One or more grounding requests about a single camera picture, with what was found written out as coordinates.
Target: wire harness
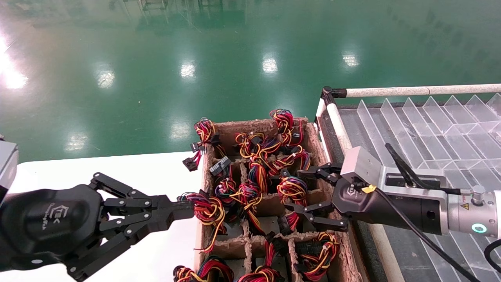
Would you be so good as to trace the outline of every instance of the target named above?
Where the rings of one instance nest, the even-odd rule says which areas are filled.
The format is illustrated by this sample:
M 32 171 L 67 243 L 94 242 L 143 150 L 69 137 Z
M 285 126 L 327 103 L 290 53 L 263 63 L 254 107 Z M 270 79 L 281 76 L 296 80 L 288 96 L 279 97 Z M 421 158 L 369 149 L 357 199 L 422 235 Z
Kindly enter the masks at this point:
M 216 236 L 218 234 L 226 234 L 224 221 L 224 207 L 220 199 L 216 197 L 208 197 L 200 193 L 184 193 L 177 198 L 178 201 L 192 201 L 195 205 L 195 216 L 202 222 L 203 225 L 212 225 L 212 240 L 202 252 L 210 252 L 214 248 Z
M 174 268 L 174 282 L 208 282 L 209 273 L 212 270 L 217 270 L 223 282 L 233 282 L 233 270 L 226 262 L 218 256 L 210 255 L 200 266 L 197 273 L 188 267 L 182 265 Z
M 255 235 L 264 236 L 265 232 L 261 228 L 261 224 L 256 217 L 256 205 L 263 199 L 263 194 L 261 193 L 259 186 L 255 183 L 241 184 L 238 188 L 238 192 L 230 197 L 242 204 L 243 211 L 251 223 L 251 228 L 254 229 L 253 233 Z
M 200 164 L 207 144 L 212 144 L 221 157 L 226 156 L 226 151 L 221 145 L 221 142 L 219 142 L 219 135 L 216 133 L 214 123 L 210 119 L 203 117 L 199 122 L 195 123 L 193 127 L 198 137 L 200 137 L 200 142 L 191 144 L 191 150 L 195 155 L 183 161 L 183 164 L 189 171 L 198 169 L 198 165 Z
M 301 254 L 303 265 L 295 265 L 296 270 L 302 272 L 304 279 L 309 281 L 319 281 L 325 272 L 327 272 L 332 260 L 339 251 L 339 243 L 336 237 L 331 233 L 320 232 L 314 241 L 323 243 L 320 254 Z
M 293 203 L 301 206 L 306 206 L 306 191 L 308 187 L 306 183 L 294 176 L 284 177 L 280 184 L 277 185 L 277 191 L 280 197 L 280 202 L 285 203 L 290 199 Z M 294 231 L 299 222 L 299 215 L 295 212 L 285 214 L 289 228 Z

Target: pulp cardboard compartment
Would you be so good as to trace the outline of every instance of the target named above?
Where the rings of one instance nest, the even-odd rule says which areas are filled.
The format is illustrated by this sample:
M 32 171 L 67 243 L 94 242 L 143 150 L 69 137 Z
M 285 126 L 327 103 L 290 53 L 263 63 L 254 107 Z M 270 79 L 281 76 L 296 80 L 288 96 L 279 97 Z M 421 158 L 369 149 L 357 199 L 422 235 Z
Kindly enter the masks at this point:
M 294 127 L 298 129 L 299 120 L 302 121 L 302 128 L 304 138 L 301 143 L 303 148 L 310 153 L 311 165 L 318 166 L 327 162 L 324 155 L 323 147 L 319 141 L 318 133 L 312 123 L 308 123 L 306 118 L 296 118 L 294 120 Z M 233 149 L 235 144 L 234 134 L 240 132 L 264 132 L 268 136 L 277 135 L 277 126 L 272 119 L 264 120 L 249 120 L 249 121 L 232 121 L 215 123 L 216 131 L 220 133 L 220 140 L 226 150 L 226 153 L 233 160 L 233 179 L 239 185 L 247 180 L 247 160 L 241 159 L 239 153 Z M 215 178 L 209 171 L 209 168 L 218 161 L 214 149 L 208 146 L 206 155 L 203 161 L 202 172 L 202 187 L 206 192 L 213 194 Z M 297 166 L 293 166 L 290 171 L 294 173 Z M 309 187 L 314 187 L 312 191 L 307 193 L 308 205 L 319 203 L 322 201 L 330 200 L 332 197 L 333 188 L 327 185 L 322 180 L 308 182 Z M 257 205 L 257 217 L 273 217 L 282 216 L 284 214 L 284 207 L 280 203 L 278 194 L 263 195 L 263 200 Z M 329 218 L 340 219 L 339 214 L 335 211 L 329 214 Z M 199 222 L 197 229 L 197 248 L 201 249 L 209 243 L 211 239 L 212 226 L 205 226 Z M 249 225 L 246 220 L 240 222 L 237 227 L 240 235 L 238 237 L 229 236 L 224 240 L 224 236 L 218 236 L 214 248 L 210 254 L 215 254 L 223 259 L 242 259 L 243 268 L 245 273 L 251 273 L 252 259 L 256 257 L 263 257 L 265 254 L 265 238 L 263 236 L 254 236 L 249 231 Z M 329 282 L 359 282 L 362 281 L 359 274 L 351 245 L 347 233 L 334 232 L 340 248 L 336 258 L 332 261 L 331 266 L 327 271 L 327 279 Z M 291 265 L 298 262 L 298 255 L 295 253 L 295 242 L 308 241 L 316 238 L 318 232 L 298 233 L 294 232 L 288 236 L 282 236 L 288 242 L 290 257 L 284 258 L 290 262 Z M 201 262 L 208 256 L 207 253 L 195 251 L 195 268 L 198 269 Z M 298 274 L 293 267 L 290 267 L 290 273 L 287 274 L 290 282 L 303 282 L 300 274 Z

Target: white tube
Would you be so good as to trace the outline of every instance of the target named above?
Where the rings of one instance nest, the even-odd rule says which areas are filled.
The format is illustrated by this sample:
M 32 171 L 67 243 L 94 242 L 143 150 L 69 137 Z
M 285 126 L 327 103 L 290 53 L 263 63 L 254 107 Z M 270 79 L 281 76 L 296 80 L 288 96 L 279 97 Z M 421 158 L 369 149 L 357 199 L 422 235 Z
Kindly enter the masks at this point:
M 501 83 L 474 85 L 416 86 L 346 89 L 346 97 L 414 96 L 501 92 Z
M 345 155 L 346 151 L 351 149 L 352 146 L 348 138 L 348 134 L 346 133 L 343 121 L 341 120 L 338 108 L 333 103 L 329 104 L 327 105 L 327 112 L 331 117 L 332 125 L 334 127 L 334 130 L 336 131 L 336 136 L 339 140 L 339 144 L 341 145 L 341 150 Z M 395 253 L 393 252 L 390 241 L 388 240 L 388 235 L 386 235 L 386 232 L 384 231 L 383 225 L 369 224 L 369 230 L 371 232 L 372 238 L 374 239 L 374 243 L 376 245 L 377 252 L 381 259 L 381 264 L 383 265 L 384 272 L 386 273 L 388 281 L 405 282 L 402 271 L 398 266 Z
M 344 127 L 343 121 L 341 120 L 341 115 L 339 114 L 338 107 L 336 104 L 328 104 L 327 112 L 331 117 L 332 126 L 334 127 L 334 131 L 336 132 L 336 136 L 339 140 L 339 144 L 341 145 L 341 149 L 343 150 L 343 154 L 346 154 L 346 151 L 351 149 L 351 141 L 348 138 L 348 134 L 346 133 L 346 129 Z
M 497 214 L 497 238 L 501 239 L 501 190 L 494 190 L 494 197 L 496 198 L 496 214 Z
M 324 113 L 324 111 L 325 111 L 325 101 L 322 98 L 320 98 L 317 108 L 317 118 L 320 118 L 322 116 L 322 113 Z

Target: clear plastic divider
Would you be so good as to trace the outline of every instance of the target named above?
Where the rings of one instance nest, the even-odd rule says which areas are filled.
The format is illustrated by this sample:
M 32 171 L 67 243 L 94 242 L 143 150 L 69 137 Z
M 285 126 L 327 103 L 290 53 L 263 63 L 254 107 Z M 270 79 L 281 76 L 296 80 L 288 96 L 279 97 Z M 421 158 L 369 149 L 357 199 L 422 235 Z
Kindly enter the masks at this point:
M 476 123 L 476 120 L 454 96 L 449 98 L 443 108 L 449 113 L 455 123 Z
M 482 153 L 484 159 L 501 158 L 501 147 L 479 124 L 475 125 L 466 136 Z
M 483 252 L 474 240 L 473 236 L 466 233 L 451 232 L 450 235 L 456 242 L 459 250 L 468 262 L 473 274 L 480 281 L 501 281 L 494 269 L 483 256 Z
M 486 104 L 498 117 L 501 117 L 501 95 L 496 93 Z
M 461 160 L 472 160 L 472 159 L 480 159 L 480 156 L 476 153 L 476 151 L 471 147 L 471 145 L 464 139 L 463 135 L 459 130 L 452 126 L 449 130 L 443 135 L 445 140 L 452 147 L 454 152 L 457 154 L 459 159 Z
M 423 109 L 441 133 L 445 133 L 452 126 L 452 121 L 445 115 L 433 97 L 428 98 Z
M 479 122 L 499 121 L 497 115 L 477 95 L 473 95 L 464 107 Z
M 384 100 L 380 110 L 384 119 L 390 126 L 391 131 L 395 134 L 395 138 L 402 148 L 403 153 L 407 156 L 410 166 L 412 168 L 418 168 L 424 162 L 423 156 L 418 151 L 414 144 L 414 140 L 410 137 L 388 99 Z
M 451 160 L 450 155 L 431 131 L 410 98 L 407 99 L 402 109 L 433 158 L 435 160 Z
M 369 135 L 372 144 L 374 145 L 374 149 L 376 150 L 381 163 L 387 167 L 395 167 L 395 162 L 384 146 L 385 142 L 383 140 L 383 137 L 381 136 L 381 133 L 374 123 L 374 120 L 372 119 L 372 116 L 369 113 L 369 110 L 367 109 L 367 106 L 365 105 L 363 100 L 361 100 L 358 104 L 357 113 L 360 117 L 360 120 L 362 121 L 362 124 L 364 125 L 365 130 L 367 131 L 367 134 Z

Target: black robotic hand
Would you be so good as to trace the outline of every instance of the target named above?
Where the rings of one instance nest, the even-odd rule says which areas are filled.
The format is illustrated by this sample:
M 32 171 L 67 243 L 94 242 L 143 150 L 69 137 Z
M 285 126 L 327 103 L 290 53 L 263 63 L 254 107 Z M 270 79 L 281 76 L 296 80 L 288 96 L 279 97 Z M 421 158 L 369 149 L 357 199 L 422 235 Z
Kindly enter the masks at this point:
M 97 190 L 116 198 L 103 201 Z M 0 207 L 0 272 L 63 263 L 84 281 L 149 233 L 193 215 L 191 202 L 147 196 L 101 173 L 89 185 L 8 194 Z

